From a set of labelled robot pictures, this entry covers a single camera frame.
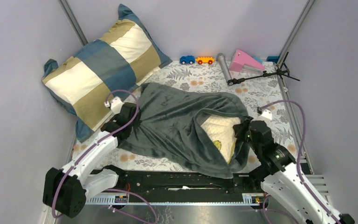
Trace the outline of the cream pillow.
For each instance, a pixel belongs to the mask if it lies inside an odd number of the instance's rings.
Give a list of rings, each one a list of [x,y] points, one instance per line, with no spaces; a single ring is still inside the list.
[[[236,144],[233,126],[240,123],[241,120],[238,117],[210,115],[201,124],[201,128],[206,132],[227,164],[231,161]]]

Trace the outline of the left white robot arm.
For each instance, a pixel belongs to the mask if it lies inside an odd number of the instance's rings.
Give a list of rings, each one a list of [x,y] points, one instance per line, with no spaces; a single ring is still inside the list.
[[[119,97],[105,102],[113,117],[101,127],[92,143],[62,168],[51,168],[45,176],[42,202],[52,209],[54,218],[77,216],[86,201],[106,189],[122,191],[126,180],[108,169],[93,175],[102,159],[129,137],[140,118],[138,102],[123,102]]]

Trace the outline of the zebra and grey pillowcase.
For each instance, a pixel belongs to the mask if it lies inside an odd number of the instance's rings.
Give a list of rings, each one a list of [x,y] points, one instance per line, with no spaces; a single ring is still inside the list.
[[[217,178],[232,178],[248,161],[249,145],[238,141],[227,162],[202,128],[211,116],[248,115],[245,105],[227,92],[187,92],[158,83],[141,85],[140,120],[119,148],[134,154],[167,158],[182,167]]]

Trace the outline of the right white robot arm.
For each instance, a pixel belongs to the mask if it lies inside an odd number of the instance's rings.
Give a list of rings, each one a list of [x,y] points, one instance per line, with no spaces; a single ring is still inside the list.
[[[246,142],[261,165],[250,172],[249,186],[279,202],[298,224],[353,224],[349,214],[335,209],[312,185],[287,148],[272,137],[264,120],[245,120],[233,126],[237,141]]]

